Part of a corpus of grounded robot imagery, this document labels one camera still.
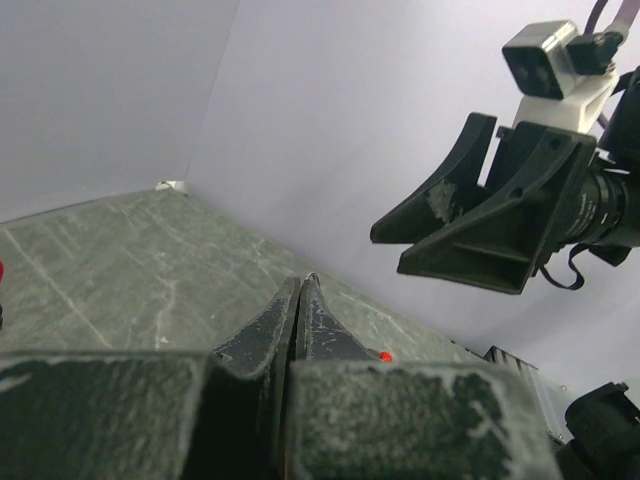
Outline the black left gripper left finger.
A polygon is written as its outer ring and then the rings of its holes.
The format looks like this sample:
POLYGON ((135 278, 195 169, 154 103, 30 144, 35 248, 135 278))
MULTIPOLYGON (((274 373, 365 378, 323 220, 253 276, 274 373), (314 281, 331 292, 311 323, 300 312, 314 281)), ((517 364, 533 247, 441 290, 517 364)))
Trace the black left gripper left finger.
POLYGON ((5 479, 273 479, 300 282, 210 351, 1 358, 5 479))

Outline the metal key organizer red handle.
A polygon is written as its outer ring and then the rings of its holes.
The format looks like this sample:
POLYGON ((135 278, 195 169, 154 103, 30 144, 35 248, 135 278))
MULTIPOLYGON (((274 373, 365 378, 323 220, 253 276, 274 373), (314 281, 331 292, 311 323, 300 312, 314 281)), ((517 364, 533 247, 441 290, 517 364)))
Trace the metal key organizer red handle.
POLYGON ((295 336, 296 360, 395 360, 389 350, 364 343, 349 329, 344 315, 330 306, 320 276, 310 273, 303 281, 298 300, 295 336))

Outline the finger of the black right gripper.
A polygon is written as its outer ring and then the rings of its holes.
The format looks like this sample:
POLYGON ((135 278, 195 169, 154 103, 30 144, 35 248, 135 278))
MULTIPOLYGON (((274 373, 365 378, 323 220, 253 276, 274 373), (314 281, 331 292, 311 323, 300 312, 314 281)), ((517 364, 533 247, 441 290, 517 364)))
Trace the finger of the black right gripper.
POLYGON ((596 149, 590 135, 530 122, 502 129, 479 182, 492 119, 468 120, 442 165, 404 205, 396 240, 400 274, 519 294, 589 223, 581 191, 596 149))
POLYGON ((416 244, 480 202, 478 179, 496 118, 471 113, 442 164, 412 194, 374 223, 377 244, 416 244))

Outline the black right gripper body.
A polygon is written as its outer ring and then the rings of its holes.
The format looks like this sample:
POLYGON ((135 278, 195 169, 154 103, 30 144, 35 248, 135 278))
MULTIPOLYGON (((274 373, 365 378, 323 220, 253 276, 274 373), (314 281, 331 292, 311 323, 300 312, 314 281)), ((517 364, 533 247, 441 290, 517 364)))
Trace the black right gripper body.
POLYGON ((566 245, 630 250, 630 178, 605 168, 590 135, 538 124, 501 127, 489 172, 489 244, 506 255, 566 245))

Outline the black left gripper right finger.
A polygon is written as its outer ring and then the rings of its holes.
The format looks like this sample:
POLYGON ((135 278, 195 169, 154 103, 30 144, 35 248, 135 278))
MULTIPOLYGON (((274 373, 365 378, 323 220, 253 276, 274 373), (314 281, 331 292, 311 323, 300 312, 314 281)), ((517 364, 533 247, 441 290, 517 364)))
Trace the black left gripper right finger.
POLYGON ((527 385, 484 361, 383 362, 329 310, 299 297, 289 370, 293 479, 557 479, 527 385))

